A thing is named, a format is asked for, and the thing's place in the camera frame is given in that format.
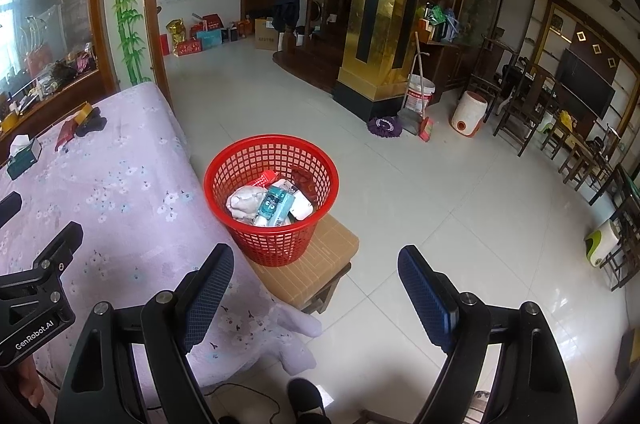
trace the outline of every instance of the purple mop head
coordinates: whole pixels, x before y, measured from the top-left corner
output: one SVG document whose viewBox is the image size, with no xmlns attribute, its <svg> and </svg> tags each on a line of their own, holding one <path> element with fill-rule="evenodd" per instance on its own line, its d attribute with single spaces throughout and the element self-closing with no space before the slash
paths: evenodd
<svg viewBox="0 0 640 424">
<path fill-rule="evenodd" d="M 374 118 L 367 122 L 367 128 L 379 137 L 399 137 L 402 124 L 398 117 Z"/>
</svg>

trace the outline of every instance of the basket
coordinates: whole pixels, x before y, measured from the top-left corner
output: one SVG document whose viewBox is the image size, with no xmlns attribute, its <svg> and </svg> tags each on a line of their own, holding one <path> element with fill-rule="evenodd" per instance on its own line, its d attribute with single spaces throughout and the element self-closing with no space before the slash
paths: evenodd
<svg viewBox="0 0 640 424">
<path fill-rule="evenodd" d="M 234 220 L 226 199 L 241 185 L 255 180 L 265 169 L 292 181 L 292 171 L 312 175 L 318 194 L 316 211 L 303 221 L 281 227 L 254 227 Z M 251 260 L 267 267 L 281 267 L 303 255 L 318 221 L 338 195 L 338 171 L 320 148 L 286 135 L 259 135 L 240 140 L 222 150 L 204 176 L 204 193 L 213 214 Z"/>
</svg>

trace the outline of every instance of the flat screen tv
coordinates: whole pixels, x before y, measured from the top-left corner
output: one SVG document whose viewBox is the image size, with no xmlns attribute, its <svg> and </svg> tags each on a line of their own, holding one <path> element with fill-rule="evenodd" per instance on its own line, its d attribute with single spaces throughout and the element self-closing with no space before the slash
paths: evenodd
<svg viewBox="0 0 640 424">
<path fill-rule="evenodd" d="M 565 49 L 556 71 L 556 79 L 599 118 L 604 118 L 615 90 L 586 62 Z"/>
</svg>

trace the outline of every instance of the black pillar base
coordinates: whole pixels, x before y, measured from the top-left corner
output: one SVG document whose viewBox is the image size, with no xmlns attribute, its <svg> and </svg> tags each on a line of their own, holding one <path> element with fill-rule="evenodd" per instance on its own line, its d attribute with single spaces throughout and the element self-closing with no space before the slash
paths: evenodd
<svg viewBox="0 0 640 424">
<path fill-rule="evenodd" d="M 404 97 L 373 101 L 340 81 L 335 83 L 334 100 L 356 117 L 368 122 L 375 117 L 393 117 L 402 107 Z"/>
</svg>

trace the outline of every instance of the basket rim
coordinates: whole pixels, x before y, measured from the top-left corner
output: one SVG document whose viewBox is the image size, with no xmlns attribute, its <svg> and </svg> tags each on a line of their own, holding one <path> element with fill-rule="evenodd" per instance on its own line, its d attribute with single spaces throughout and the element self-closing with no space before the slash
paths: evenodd
<svg viewBox="0 0 640 424">
<path fill-rule="evenodd" d="M 319 160 L 327 167 L 328 172 L 332 178 L 332 186 L 329 189 L 329 194 L 327 196 L 326 201 L 322 205 L 320 209 L 315 211 L 311 216 L 306 217 L 302 221 L 297 221 L 296 223 L 292 223 L 291 225 L 283 225 L 280 227 L 256 227 L 255 225 L 248 225 L 246 223 L 242 223 L 241 221 L 235 220 L 229 215 L 224 209 L 222 209 L 213 197 L 213 176 L 216 170 L 229 158 L 229 156 L 235 154 L 240 149 L 245 149 L 247 143 L 252 143 L 254 145 L 257 144 L 265 144 L 265 143 L 282 143 L 282 139 L 287 139 L 292 144 L 298 145 L 305 149 L 306 151 L 310 151 L 312 153 L 317 153 Z M 312 144 L 311 142 L 306 141 L 305 139 L 301 139 L 299 137 L 294 137 L 291 135 L 278 135 L 278 134 L 268 134 L 268 135 L 256 135 L 252 137 L 247 137 L 242 140 L 238 140 L 233 144 L 224 148 L 215 158 L 209 163 L 207 167 L 207 171 L 204 174 L 204 179 L 202 181 L 202 186 L 204 188 L 204 195 L 207 199 L 207 204 L 209 204 L 209 208 L 213 211 L 213 214 L 219 219 L 222 223 L 224 223 L 229 229 L 237 230 L 238 232 L 244 232 L 247 234 L 255 234 L 255 235 L 264 235 L 264 236 L 274 236 L 274 235 L 283 235 L 290 234 L 293 231 L 299 231 L 306 229 L 311 225 L 315 225 L 318 223 L 322 217 L 329 212 L 331 207 L 334 205 L 335 199 L 338 196 L 338 188 L 340 186 L 340 179 L 338 177 L 338 169 L 335 167 L 334 162 L 329 158 L 329 156 L 322 151 L 318 146 Z"/>
</svg>

